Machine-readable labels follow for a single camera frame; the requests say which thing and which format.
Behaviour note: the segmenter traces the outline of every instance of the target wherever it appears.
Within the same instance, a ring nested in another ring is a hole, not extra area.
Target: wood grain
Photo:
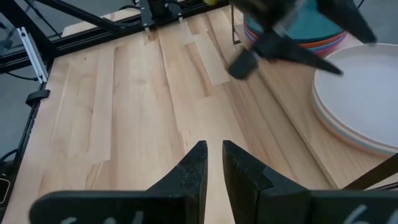
[[[243,27],[237,26],[236,30],[239,38],[248,46]],[[361,42],[347,35],[335,50],[359,44]],[[311,103],[315,69],[289,62],[268,63],[261,60],[259,72],[334,187],[345,187],[386,160],[345,144],[317,120]],[[375,186],[397,180],[398,175],[394,175]]]
[[[225,139],[308,188],[330,188],[264,77],[240,82],[223,69],[239,49],[228,9],[58,58],[3,223],[27,223],[34,200],[56,190],[145,190],[199,140],[206,223],[233,223]]]

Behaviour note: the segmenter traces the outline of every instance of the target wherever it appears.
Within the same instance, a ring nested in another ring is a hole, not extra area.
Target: wooden board
[[[237,35],[246,46],[243,27],[236,26]],[[362,44],[348,35],[336,49]],[[317,120],[311,104],[315,69],[289,62],[259,62],[259,72],[311,150],[332,186],[343,188],[386,158],[375,156],[343,143],[332,136]],[[394,175],[377,185],[398,181]]]
[[[206,223],[233,223],[225,139],[308,188],[330,188],[264,78],[239,82],[223,69],[237,52],[230,13],[225,7],[56,59],[3,223],[27,223],[33,201],[56,190],[145,190],[202,139]]]

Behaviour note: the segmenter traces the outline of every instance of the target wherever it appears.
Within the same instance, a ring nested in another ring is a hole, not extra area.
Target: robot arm
[[[282,59],[305,64],[330,73],[342,71],[299,46],[285,34],[305,0],[230,0],[230,4],[251,16],[264,30],[250,49],[243,50],[229,66],[229,74],[245,79],[257,68],[256,55],[267,60]],[[376,36],[359,13],[353,0],[317,0],[318,11],[363,43],[375,43]]]

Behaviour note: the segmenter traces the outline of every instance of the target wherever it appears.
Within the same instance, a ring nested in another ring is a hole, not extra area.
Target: gray floor
[[[16,1],[23,9],[27,7],[23,0]],[[121,6],[129,4],[131,0],[67,0],[67,2],[93,14],[103,15],[117,11]],[[56,28],[57,32],[61,32],[65,26],[79,22],[74,17],[57,12],[40,3],[35,3],[35,5]],[[397,0],[365,0],[361,12],[376,33],[379,42],[398,44]],[[33,10],[30,10],[28,14],[47,35],[53,35],[53,32],[34,14]],[[0,21],[8,24],[2,15],[0,15]],[[0,30],[0,40],[5,36],[6,33]],[[20,44],[16,35],[12,36],[12,40],[14,45]],[[31,67],[16,70],[14,73],[27,77],[34,76]],[[36,91],[38,86],[39,84],[36,82],[0,75],[0,156],[18,146],[30,111],[24,102],[26,96]]]

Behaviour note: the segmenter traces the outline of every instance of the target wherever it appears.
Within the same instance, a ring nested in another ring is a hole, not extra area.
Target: white plate
[[[362,147],[383,154],[398,152],[398,45],[349,47],[326,59],[344,75],[315,73],[314,95],[328,113],[323,118],[329,117],[327,123],[335,131]]]

